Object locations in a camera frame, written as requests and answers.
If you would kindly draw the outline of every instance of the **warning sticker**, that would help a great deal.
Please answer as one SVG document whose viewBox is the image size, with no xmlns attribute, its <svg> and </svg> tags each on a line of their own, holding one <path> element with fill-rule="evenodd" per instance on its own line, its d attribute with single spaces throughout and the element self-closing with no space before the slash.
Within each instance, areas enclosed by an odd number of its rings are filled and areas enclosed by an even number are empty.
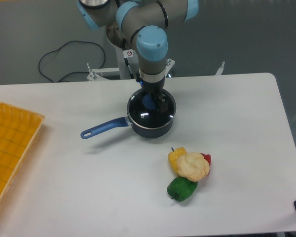
<svg viewBox="0 0 296 237">
<path fill-rule="evenodd" d="M 124 54 L 124 58 L 130 58 L 134 56 L 134 52 L 132 49 L 124 50 L 123 54 Z"/>
</svg>

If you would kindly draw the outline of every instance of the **yellow tray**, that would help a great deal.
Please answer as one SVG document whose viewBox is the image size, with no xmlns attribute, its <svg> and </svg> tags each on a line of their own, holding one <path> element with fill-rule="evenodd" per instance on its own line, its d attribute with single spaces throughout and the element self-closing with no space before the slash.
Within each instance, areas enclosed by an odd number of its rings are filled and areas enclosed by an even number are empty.
<svg viewBox="0 0 296 237">
<path fill-rule="evenodd" d="M 0 201 L 45 116 L 0 102 Z"/>
</svg>

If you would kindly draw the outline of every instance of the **blue pan handle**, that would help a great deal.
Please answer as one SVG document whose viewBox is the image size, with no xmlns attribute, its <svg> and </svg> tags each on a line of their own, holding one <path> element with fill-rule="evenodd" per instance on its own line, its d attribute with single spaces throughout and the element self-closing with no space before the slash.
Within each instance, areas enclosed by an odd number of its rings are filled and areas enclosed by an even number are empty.
<svg viewBox="0 0 296 237">
<path fill-rule="evenodd" d="M 132 123 L 130 122 L 128 117 L 120 117 L 120 118 L 116 118 L 113 119 L 111 121 L 102 123 L 98 126 L 95 126 L 93 128 L 90 128 L 88 130 L 85 130 L 81 133 L 81 138 L 82 139 L 88 139 L 90 137 L 93 137 L 95 135 L 98 135 L 102 132 L 106 132 L 112 128 L 115 127 L 128 127 L 129 125 L 131 125 Z"/>
</svg>

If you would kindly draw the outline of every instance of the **handle hole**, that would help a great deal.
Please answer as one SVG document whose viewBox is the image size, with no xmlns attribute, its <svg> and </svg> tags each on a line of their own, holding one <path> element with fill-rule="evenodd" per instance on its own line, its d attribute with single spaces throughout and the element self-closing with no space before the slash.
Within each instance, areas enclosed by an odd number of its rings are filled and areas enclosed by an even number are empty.
<svg viewBox="0 0 296 237">
<path fill-rule="evenodd" d="M 84 134 L 83 136 L 84 136 L 84 137 L 88 137 L 88 136 L 90 136 L 91 134 L 92 134 L 91 132 L 88 132 L 88 133 Z"/>
</svg>

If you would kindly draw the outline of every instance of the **black saucepan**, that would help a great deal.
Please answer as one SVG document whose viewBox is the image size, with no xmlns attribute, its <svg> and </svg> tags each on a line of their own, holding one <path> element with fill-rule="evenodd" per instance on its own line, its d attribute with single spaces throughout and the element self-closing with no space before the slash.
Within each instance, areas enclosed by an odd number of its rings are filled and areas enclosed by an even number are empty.
<svg viewBox="0 0 296 237">
<path fill-rule="evenodd" d="M 166 109 L 162 112 L 158 102 L 153 100 L 151 95 L 143 89 L 139 89 L 128 100 L 126 117 L 116 118 L 85 130 L 81 133 L 81 138 L 87 139 L 112 128 L 128 127 L 129 125 L 143 137 L 160 137 L 170 130 L 176 113 L 176 102 L 165 89 L 162 89 L 161 99 L 166 104 Z"/>
</svg>

